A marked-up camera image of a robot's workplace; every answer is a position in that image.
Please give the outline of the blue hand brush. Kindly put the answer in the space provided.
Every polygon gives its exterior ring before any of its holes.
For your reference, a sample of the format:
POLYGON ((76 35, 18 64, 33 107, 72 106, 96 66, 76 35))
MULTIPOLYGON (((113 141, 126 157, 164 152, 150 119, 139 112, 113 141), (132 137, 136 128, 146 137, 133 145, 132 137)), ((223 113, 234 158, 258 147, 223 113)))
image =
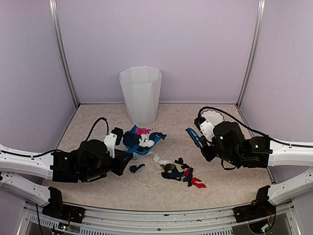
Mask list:
POLYGON ((185 131, 188 133, 188 135, 190 136, 190 138, 193 140, 194 144, 198 148, 202 148, 203 147, 203 145, 202 145, 202 143, 200 141, 200 137, 198 136, 197 132, 194 129, 188 127, 188 128, 185 129, 185 131))

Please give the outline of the blue plastic dustpan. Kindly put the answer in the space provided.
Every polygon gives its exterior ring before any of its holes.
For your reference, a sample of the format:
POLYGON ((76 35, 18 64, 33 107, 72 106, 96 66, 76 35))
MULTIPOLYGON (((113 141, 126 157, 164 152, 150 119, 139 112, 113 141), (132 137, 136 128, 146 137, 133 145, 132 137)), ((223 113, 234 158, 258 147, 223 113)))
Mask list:
POLYGON ((134 125, 130 131, 123 135, 123 144, 128 153, 147 155, 158 142, 165 140, 167 137, 162 132, 152 132, 152 130, 147 135, 136 135, 136 128, 137 126, 134 125))

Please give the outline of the translucent white waste bin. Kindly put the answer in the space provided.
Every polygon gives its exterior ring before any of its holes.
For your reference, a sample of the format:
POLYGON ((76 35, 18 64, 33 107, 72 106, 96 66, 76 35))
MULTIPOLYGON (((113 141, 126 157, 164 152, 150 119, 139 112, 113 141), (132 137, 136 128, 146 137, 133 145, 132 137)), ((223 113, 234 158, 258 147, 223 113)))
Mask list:
POLYGON ((130 121, 141 128, 151 128, 157 117, 162 74, 149 66, 128 68, 119 81, 130 121))

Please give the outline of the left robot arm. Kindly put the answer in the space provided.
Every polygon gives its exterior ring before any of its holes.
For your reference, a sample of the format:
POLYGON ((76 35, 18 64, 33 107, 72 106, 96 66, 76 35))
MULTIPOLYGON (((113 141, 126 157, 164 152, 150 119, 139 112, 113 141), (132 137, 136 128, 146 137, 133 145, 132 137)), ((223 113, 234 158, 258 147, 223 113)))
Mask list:
POLYGON ((116 149, 123 130, 107 131, 104 140, 86 137, 79 147, 70 152, 52 149, 44 153, 27 152, 0 147, 0 185, 40 207, 49 207, 57 217, 68 214, 62 193, 54 187, 36 184, 24 176, 35 176, 61 183, 92 183, 109 172, 121 176, 133 155, 116 149))

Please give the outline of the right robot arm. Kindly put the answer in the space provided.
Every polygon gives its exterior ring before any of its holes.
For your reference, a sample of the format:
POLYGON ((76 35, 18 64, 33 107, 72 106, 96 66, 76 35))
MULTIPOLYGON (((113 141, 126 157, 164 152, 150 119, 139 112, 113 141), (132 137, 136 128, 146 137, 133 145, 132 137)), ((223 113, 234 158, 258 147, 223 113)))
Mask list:
POLYGON ((289 180, 260 188, 250 206, 250 213, 254 217, 261 217, 267 212, 269 204, 279 205, 313 188, 312 143, 281 141, 257 130, 253 130, 256 136, 246 139, 241 127, 248 128, 248 126, 237 118, 232 122, 222 120, 213 125, 203 117, 203 113, 207 111, 212 111, 214 114, 224 114, 225 111, 205 106, 199 110, 195 119, 195 125, 201 136, 196 137, 194 142, 208 162, 219 158, 222 164, 225 162, 231 164, 232 169, 281 165, 308 167, 306 171, 289 180))

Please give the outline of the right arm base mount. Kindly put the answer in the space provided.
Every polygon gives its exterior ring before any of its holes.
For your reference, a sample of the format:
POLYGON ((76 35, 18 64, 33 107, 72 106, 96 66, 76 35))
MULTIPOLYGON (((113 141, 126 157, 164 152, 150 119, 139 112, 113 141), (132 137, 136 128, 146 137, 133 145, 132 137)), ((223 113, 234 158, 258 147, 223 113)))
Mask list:
POLYGON ((258 189, 256 198, 247 205, 237 206, 233 209, 237 223, 251 221, 262 217, 276 214, 276 206, 268 200, 268 190, 270 186, 258 189))

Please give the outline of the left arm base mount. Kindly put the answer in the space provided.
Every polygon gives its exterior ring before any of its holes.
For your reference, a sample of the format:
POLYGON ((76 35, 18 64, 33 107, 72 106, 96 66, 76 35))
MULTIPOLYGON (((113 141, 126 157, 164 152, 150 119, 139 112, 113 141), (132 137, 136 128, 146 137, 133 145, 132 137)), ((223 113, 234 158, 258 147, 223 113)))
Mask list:
POLYGON ((42 214, 68 222, 82 223, 86 211, 84 208, 64 204, 61 191, 54 187, 48 187, 48 192, 48 204, 42 206, 42 214))

